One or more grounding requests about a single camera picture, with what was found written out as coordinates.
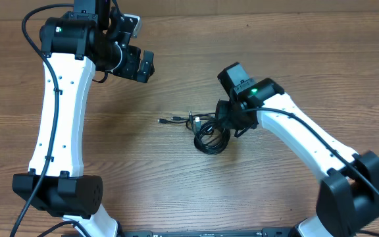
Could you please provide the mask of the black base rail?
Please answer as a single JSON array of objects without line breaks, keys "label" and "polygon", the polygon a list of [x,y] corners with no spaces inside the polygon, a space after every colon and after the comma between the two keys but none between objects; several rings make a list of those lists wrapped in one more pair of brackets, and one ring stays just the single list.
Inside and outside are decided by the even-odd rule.
[{"label": "black base rail", "polygon": [[261,230],[219,230],[185,232],[123,232],[125,237],[300,237],[294,227],[266,227]]}]

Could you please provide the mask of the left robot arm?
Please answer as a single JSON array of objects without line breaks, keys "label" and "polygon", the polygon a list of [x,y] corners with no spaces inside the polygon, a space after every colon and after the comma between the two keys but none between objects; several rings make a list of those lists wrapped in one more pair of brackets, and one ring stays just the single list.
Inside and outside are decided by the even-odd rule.
[{"label": "left robot arm", "polygon": [[141,25],[116,1],[75,1],[47,19],[34,46],[45,73],[41,122],[28,170],[13,176],[12,188],[25,207],[61,218],[82,236],[123,235],[103,207],[101,177],[84,174],[82,135],[96,72],[141,83],[154,74],[154,54],[130,45]]}]

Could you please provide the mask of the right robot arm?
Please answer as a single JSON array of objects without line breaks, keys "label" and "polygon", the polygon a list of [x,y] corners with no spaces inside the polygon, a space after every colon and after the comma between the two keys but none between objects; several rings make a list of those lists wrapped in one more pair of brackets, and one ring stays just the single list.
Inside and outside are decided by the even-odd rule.
[{"label": "right robot arm", "polygon": [[282,236],[355,236],[379,218],[379,157],[358,153],[310,119],[270,78],[249,77],[239,63],[217,76],[228,94],[216,116],[237,137],[260,126],[280,138],[306,164],[320,188],[315,214],[291,228],[273,228]]}]

